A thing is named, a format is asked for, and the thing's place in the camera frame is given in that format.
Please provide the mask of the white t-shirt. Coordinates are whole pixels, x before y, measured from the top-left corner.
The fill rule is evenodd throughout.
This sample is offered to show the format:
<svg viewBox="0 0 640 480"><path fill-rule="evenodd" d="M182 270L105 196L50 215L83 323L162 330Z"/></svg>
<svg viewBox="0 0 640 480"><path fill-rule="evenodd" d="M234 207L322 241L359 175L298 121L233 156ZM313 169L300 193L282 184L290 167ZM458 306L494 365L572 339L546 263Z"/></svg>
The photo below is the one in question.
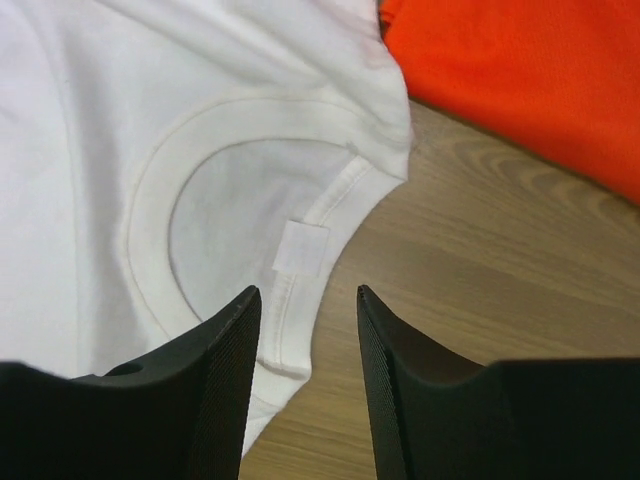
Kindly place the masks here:
<svg viewBox="0 0 640 480"><path fill-rule="evenodd" d="M255 285L251 447L411 136L373 1L3 2L2 358L101 374Z"/></svg>

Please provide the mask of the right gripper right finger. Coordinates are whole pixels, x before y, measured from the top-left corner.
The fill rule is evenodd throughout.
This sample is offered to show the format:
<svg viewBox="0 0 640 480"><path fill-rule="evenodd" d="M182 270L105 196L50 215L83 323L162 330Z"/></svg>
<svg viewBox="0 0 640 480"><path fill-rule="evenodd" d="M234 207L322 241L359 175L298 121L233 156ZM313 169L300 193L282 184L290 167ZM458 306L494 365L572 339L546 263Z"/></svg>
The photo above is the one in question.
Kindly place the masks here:
<svg viewBox="0 0 640 480"><path fill-rule="evenodd" d="M357 293L380 479L635 479L635 358L477 364Z"/></svg>

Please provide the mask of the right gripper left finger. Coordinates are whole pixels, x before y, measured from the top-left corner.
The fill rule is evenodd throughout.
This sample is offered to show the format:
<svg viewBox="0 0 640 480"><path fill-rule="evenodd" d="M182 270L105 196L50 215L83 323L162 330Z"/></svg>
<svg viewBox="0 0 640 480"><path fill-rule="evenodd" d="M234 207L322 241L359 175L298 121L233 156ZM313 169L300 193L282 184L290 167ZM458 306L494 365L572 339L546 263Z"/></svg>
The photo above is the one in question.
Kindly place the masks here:
<svg viewBox="0 0 640 480"><path fill-rule="evenodd" d="M234 479L260 332L246 288L214 317L102 376L1 366L5 479Z"/></svg>

